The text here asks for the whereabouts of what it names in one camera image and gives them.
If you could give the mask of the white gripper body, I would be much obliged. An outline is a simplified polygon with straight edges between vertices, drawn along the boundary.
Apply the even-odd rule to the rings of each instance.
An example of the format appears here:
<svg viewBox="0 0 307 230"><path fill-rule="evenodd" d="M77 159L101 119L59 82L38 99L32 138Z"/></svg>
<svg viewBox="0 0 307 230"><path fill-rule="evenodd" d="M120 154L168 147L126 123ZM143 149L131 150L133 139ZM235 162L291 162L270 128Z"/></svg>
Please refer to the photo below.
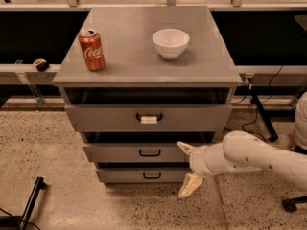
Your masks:
<svg viewBox="0 0 307 230"><path fill-rule="evenodd" d="M190 155L190 168L200 177L219 173L224 168L223 148L219 144L196 147Z"/></svg>

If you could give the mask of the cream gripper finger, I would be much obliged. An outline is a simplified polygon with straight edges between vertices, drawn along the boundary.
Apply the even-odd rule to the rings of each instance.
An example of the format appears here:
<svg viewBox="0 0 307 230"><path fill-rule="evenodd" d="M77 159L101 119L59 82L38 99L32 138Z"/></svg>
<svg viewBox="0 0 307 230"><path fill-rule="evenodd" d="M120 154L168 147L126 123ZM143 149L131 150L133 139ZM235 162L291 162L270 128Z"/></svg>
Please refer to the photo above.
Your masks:
<svg viewBox="0 0 307 230"><path fill-rule="evenodd" d="M178 197L186 198L197 190L202 184L203 178L196 175L195 173L188 173L184 177L183 184L179 190Z"/></svg>
<svg viewBox="0 0 307 230"><path fill-rule="evenodd" d="M180 141L177 142L177 146L180 147L186 155L190 155L192 151L195 149L194 146L180 142Z"/></svg>

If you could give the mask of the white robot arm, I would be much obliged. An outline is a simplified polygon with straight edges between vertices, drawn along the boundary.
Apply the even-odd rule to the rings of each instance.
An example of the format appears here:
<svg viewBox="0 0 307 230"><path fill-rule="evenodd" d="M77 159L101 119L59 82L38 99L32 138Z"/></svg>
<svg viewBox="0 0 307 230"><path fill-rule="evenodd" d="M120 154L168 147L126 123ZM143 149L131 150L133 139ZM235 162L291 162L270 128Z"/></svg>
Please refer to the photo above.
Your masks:
<svg viewBox="0 0 307 230"><path fill-rule="evenodd" d="M189 156L191 172L185 175L178 196L188 197L208 177L224 172L266 170L307 189L307 156L278 149L240 130L229 132L221 143L194 147L177 142Z"/></svg>

